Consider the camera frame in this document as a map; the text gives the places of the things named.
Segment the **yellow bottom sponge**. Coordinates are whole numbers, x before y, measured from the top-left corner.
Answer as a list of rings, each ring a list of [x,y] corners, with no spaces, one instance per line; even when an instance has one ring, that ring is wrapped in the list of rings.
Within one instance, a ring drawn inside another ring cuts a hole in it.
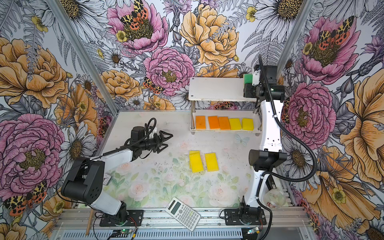
[[[205,154],[206,167],[208,172],[216,172],[219,170],[216,153]]]

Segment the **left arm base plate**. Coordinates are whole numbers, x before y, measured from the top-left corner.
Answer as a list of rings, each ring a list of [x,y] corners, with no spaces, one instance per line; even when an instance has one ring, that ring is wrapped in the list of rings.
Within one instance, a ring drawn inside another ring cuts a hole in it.
[[[140,227],[144,210],[126,210],[117,215],[103,214],[100,227]]]

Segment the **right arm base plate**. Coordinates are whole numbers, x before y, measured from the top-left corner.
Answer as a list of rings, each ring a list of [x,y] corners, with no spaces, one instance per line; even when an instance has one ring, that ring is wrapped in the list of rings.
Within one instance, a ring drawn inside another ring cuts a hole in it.
[[[266,225],[264,211],[256,208],[254,213],[240,213],[239,209],[224,209],[224,218],[226,226],[261,226]]]

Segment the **yellow top stack sponge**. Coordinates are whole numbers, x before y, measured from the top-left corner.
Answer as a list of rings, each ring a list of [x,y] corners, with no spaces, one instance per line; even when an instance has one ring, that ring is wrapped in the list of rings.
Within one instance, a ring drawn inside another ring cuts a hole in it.
[[[204,170],[200,151],[190,151],[189,160],[190,160],[190,169],[193,173],[199,173]]]

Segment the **orange top sponge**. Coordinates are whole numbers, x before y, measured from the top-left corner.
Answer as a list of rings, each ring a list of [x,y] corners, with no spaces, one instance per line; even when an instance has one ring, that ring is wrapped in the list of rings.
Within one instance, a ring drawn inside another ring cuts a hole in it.
[[[231,125],[228,117],[218,117],[220,130],[229,131],[231,130]]]

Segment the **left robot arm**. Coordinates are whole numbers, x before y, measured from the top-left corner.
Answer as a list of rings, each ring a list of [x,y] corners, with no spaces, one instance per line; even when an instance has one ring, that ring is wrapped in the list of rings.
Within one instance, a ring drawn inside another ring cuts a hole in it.
[[[135,127],[131,132],[133,142],[104,153],[99,157],[77,158],[68,171],[61,187],[61,196],[82,202],[104,214],[117,216],[124,214],[123,202],[103,190],[105,174],[123,164],[138,159],[143,151],[160,153],[168,147],[166,141],[172,134],[159,131],[146,133],[143,127]]]

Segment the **green scouring sponge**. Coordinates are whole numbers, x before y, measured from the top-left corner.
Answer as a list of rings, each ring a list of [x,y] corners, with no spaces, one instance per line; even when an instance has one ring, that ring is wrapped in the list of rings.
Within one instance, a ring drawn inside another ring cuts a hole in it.
[[[244,79],[244,84],[252,84],[253,83],[253,75],[252,74],[244,74],[243,79]]]

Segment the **orange sponge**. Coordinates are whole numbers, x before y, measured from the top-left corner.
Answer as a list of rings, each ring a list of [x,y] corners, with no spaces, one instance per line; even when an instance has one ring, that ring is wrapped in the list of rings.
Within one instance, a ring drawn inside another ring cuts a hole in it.
[[[221,129],[218,116],[209,116],[208,121],[209,121],[210,130],[220,130]]]
[[[218,117],[220,130],[229,131],[231,130],[231,125],[228,117]]]
[[[206,117],[196,116],[196,130],[206,130]]]

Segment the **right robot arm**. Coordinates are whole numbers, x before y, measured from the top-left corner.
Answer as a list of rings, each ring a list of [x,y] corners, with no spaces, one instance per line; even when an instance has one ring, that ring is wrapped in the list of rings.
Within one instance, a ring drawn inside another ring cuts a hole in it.
[[[249,164],[254,169],[253,177],[250,180],[251,187],[240,205],[240,216],[257,219],[263,214],[260,203],[269,191],[268,180],[272,178],[263,173],[271,172],[287,159],[282,150],[281,129],[275,121],[275,117],[280,118],[282,114],[285,88],[282,85],[271,85],[270,91],[271,97],[263,85],[253,87],[253,94],[259,102],[257,113],[261,122],[262,138],[260,146],[249,152]]]

